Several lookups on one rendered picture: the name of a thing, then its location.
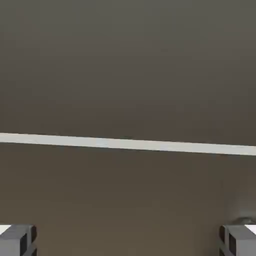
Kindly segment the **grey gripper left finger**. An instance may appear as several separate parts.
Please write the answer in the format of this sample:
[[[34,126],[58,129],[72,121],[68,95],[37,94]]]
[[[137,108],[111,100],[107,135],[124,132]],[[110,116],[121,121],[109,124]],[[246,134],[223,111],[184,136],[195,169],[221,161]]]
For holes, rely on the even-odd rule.
[[[0,224],[0,256],[38,256],[38,230],[30,224]]]

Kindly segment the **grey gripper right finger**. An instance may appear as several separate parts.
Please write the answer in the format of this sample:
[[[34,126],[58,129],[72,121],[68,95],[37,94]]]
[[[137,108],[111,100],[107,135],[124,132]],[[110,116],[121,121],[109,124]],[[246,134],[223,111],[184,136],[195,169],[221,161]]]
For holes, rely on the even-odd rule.
[[[221,225],[218,256],[256,256],[256,224]]]

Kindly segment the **dark brown cabinet door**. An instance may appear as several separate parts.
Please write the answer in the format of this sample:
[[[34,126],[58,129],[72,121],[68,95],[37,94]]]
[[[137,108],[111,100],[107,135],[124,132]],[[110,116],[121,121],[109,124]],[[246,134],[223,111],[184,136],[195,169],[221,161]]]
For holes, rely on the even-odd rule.
[[[256,0],[0,0],[0,132],[256,146]]]
[[[0,223],[37,226],[38,256],[217,256],[256,218],[256,156],[0,143]]]

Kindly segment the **brown cabinet with white frame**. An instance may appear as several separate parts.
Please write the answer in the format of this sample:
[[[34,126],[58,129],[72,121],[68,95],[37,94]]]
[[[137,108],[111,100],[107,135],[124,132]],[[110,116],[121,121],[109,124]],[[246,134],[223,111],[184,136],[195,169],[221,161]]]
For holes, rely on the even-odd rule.
[[[33,133],[0,132],[0,144],[256,157],[256,145],[161,141]],[[256,218],[250,216],[241,216],[223,224],[242,222],[244,220],[250,221],[256,220]],[[219,256],[219,227],[217,256]]]

